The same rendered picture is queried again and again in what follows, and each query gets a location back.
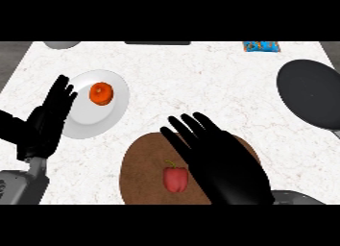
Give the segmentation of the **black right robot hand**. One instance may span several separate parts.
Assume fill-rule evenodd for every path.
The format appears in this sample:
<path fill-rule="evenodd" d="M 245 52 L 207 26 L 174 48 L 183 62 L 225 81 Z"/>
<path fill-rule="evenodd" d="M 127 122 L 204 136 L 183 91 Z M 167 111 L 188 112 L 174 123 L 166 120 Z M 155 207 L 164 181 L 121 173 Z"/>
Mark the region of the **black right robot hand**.
<path fill-rule="evenodd" d="M 188 165 L 192 178 L 213 205 L 272 205 L 269 180 L 254 157 L 236 138 L 198 112 L 169 117 L 160 128 Z"/>

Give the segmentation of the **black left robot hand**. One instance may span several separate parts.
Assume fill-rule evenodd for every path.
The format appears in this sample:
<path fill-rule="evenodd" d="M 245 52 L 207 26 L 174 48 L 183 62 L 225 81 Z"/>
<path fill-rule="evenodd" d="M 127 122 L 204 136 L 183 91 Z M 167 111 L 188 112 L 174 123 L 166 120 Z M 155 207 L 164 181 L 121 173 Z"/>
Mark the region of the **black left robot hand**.
<path fill-rule="evenodd" d="M 55 152 L 76 95 L 68 78 L 60 75 L 42 105 L 33 109 L 26 120 L 0 110 L 0 138 L 15 144 L 17 160 L 46 159 Z"/>

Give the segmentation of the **red bell pepper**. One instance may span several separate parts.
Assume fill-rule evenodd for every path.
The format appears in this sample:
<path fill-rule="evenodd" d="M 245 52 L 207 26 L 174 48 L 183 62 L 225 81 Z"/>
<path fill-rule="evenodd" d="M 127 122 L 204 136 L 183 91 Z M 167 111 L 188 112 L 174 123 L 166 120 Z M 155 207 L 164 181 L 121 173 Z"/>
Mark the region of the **red bell pepper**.
<path fill-rule="evenodd" d="M 169 167 L 163 169 L 163 185 L 167 192 L 182 192 L 188 185 L 188 171 L 183 167 L 177 167 L 167 160 Z"/>

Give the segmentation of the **round brown cutting board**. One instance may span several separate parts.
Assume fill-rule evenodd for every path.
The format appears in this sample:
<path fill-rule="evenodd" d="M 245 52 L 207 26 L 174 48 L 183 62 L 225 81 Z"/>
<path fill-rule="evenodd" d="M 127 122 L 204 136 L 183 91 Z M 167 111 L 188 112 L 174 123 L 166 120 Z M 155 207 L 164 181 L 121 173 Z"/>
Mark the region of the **round brown cutting board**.
<path fill-rule="evenodd" d="M 119 187 L 126 205 L 208 205 L 210 201 L 186 170 L 186 187 L 169 192 L 163 178 L 167 172 L 188 169 L 160 133 L 141 136 L 121 160 Z"/>

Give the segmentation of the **dark grey frying pan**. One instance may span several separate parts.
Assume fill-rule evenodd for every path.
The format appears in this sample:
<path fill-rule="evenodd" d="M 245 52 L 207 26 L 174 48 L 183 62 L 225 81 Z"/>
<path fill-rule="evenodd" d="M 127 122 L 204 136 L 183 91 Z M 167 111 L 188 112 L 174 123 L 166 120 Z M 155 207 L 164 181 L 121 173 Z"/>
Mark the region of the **dark grey frying pan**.
<path fill-rule="evenodd" d="M 292 114 L 340 139 L 340 73 L 317 61 L 288 61 L 278 71 L 276 88 Z"/>

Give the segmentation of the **white round plate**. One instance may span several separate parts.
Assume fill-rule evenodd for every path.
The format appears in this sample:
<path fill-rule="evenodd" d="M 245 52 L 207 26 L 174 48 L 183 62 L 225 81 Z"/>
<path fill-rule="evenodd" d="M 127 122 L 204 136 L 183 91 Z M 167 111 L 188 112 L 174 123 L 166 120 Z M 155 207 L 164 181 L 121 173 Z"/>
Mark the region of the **white round plate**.
<path fill-rule="evenodd" d="M 113 88 L 113 99 L 96 105 L 89 99 L 91 87 L 107 83 Z M 98 69 L 77 75 L 68 84 L 77 93 L 63 126 L 63 135 L 73 139 L 102 134 L 119 122 L 129 104 L 129 88 L 123 78 L 111 71 Z"/>

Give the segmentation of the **orange fruit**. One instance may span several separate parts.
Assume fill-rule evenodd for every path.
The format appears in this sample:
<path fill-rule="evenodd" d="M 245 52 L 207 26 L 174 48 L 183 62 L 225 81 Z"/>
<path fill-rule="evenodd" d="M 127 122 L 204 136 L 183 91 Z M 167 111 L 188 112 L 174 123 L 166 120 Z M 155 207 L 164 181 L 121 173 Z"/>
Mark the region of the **orange fruit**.
<path fill-rule="evenodd" d="M 113 87 L 105 82 L 98 82 L 91 86 L 89 99 L 99 105 L 105 106 L 113 99 Z"/>

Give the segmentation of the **grey round bowl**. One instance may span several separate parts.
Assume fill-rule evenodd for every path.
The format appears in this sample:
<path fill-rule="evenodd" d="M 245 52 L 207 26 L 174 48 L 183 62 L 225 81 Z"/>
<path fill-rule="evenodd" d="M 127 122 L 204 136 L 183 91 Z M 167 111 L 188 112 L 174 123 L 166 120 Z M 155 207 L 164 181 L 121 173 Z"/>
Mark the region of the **grey round bowl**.
<path fill-rule="evenodd" d="M 71 48 L 74 45 L 79 44 L 77 41 L 45 41 L 43 44 L 51 48 L 51 49 L 67 49 Z"/>

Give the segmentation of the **blue and orange packet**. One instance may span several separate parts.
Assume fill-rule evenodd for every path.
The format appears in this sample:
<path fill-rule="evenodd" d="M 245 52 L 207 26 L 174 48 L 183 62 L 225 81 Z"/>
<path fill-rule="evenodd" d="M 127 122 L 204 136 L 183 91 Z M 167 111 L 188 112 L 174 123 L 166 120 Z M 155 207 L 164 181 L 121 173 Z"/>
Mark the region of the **blue and orange packet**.
<path fill-rule="evenodd" d="M 281 51 L 279 44 L 275 41 L 244 41 L 245 52 L 275 52 Z"/>

